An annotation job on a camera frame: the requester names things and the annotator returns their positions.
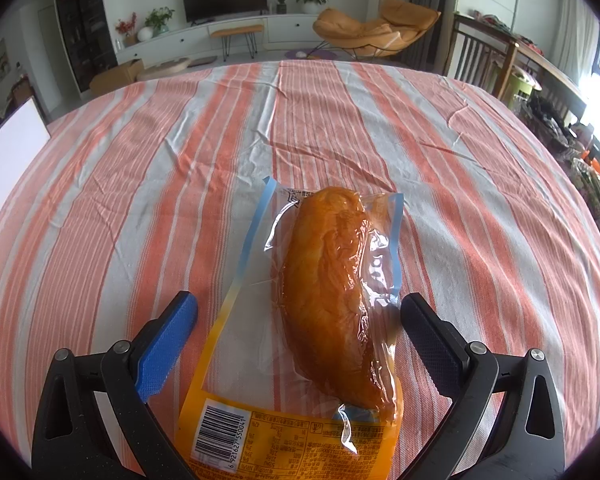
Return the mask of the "orange chicken breast packet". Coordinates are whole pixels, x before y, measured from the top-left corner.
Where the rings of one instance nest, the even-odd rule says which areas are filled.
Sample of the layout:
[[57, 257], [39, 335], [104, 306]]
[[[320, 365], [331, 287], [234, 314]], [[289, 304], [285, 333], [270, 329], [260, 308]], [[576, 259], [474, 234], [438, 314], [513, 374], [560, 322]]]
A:
[[201, 479], [385, 479], [402, 197], [268, 179], [175, 443]]

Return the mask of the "striped orange tablecloth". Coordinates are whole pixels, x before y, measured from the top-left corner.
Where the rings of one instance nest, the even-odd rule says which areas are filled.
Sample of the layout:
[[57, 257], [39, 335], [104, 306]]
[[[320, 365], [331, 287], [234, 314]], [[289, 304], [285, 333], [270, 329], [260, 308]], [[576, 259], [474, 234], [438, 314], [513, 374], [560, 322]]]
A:
[[568, 458], [600, 426], [600, 231], [553, 156], [469, 84], [283, 61], [132, 84], [48, 128], [0, 213], [0, 428], [22, 456], [47, 367], [180, 290], [196, 330], [151, 402], [173, 431], [266, 178], [404, 198], [404, 292], [498, 353], [542, 349]]

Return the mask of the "white cardboard box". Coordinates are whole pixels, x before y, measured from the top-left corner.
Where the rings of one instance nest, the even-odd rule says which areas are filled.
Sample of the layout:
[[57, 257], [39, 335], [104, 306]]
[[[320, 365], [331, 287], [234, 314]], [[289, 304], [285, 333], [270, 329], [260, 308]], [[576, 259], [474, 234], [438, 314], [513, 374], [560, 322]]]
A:
[[0, 127], [0, 211], [17, 182], [50, 140], [35, 105], [28, 99]]

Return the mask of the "cardboard box on floor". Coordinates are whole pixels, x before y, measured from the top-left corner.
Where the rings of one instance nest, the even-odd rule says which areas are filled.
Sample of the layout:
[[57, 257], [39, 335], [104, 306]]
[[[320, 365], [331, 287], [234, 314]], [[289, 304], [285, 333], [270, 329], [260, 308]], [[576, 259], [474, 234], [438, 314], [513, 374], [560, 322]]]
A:
[[140, 58], [110, 68], [92, 79], [90, 83], [92, 95], [103, 96], [129, 84], [134, 84], [137, 75], [143, 70], [144, 62]]

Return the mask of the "dark wooden chair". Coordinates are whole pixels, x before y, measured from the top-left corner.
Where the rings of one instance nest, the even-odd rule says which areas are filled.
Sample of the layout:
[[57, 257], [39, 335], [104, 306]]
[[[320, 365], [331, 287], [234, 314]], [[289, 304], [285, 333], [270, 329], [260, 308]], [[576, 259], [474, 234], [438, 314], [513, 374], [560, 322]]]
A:
[[519, 41], [494, 26], [455, 13], [443, 75], [503, 99]]

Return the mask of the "red flower arrangement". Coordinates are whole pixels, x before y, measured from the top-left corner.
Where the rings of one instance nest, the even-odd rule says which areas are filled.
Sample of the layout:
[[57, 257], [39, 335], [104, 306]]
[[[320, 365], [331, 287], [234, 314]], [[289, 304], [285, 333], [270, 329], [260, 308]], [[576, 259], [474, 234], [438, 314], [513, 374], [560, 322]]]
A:
[[133, 12], [127, 20], [119, 20], [114, 26], [116, 32], [122, 37], [125, 47], [136, 43], [136, 23], [137, 14]]

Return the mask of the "white sheer curtain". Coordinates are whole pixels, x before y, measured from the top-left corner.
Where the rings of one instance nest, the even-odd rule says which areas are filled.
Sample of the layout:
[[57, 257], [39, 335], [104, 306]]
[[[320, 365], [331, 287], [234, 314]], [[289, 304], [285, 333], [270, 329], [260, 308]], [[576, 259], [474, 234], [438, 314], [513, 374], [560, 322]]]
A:
[[577, 87], [591, 73], [600, 38], [600, 21], [584, 0], [559, 0], [550, 59]]

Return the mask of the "white vase green plant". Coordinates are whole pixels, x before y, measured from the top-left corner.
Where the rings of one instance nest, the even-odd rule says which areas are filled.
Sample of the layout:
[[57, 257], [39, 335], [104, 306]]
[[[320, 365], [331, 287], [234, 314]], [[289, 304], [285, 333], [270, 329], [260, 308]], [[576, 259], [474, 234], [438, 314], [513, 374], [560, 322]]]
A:
[[169, 30], [168, 23], [174, 13], [175, 10], [168, 6], [152, 9], [145, 18], [144, 26], [137, 33], [137, 40], [145, 42], [165, 34]]

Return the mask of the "white tv cabinet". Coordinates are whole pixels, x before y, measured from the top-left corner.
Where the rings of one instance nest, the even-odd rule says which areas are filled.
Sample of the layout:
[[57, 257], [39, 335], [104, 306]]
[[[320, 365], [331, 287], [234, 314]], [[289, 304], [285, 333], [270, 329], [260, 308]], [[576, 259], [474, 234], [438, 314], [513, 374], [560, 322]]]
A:
[[204, 58], [216, 55], [223, 59], [235, 53], [254, 56], [264, 51], [281, 51], [317, 46], [321, 38], [313, 30], [316, 15], [271, 14], [235, 18], [185, 27], [166, 32], [145, 42], [138, 42], [116, 53], [119, 64], [140, 58], [145, 66], [170, 62], [178, 58]]

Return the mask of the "orange lounge chair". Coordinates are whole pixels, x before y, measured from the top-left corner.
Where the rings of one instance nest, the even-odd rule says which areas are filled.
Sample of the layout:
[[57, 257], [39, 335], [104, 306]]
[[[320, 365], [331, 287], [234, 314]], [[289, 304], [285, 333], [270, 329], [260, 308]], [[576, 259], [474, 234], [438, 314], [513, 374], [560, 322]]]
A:
[[354, 58], [388, 58], [414, 44], [437, 21], [436, 11], [402, 0], [382, 0], [379, 16], [360, 22], [336, 9], [318, 14], [313, 30]]

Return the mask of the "black display cabinet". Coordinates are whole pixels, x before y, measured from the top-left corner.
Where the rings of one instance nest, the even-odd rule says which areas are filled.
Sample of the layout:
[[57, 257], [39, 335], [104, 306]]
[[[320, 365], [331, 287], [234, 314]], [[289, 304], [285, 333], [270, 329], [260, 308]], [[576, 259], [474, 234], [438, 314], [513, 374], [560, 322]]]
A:
[[104, 0], [55, 0], [66, 55], [80, 93], [92, 79], [118, 65]]

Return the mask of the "small dark potted plant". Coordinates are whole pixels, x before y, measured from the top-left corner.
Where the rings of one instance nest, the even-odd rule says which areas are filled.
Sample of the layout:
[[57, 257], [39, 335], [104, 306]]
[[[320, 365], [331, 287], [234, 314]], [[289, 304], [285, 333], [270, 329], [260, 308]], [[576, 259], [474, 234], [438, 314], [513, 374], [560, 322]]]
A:
[[287, 13], [287, 0], [275, 0], [275, 13], [286, 14]]

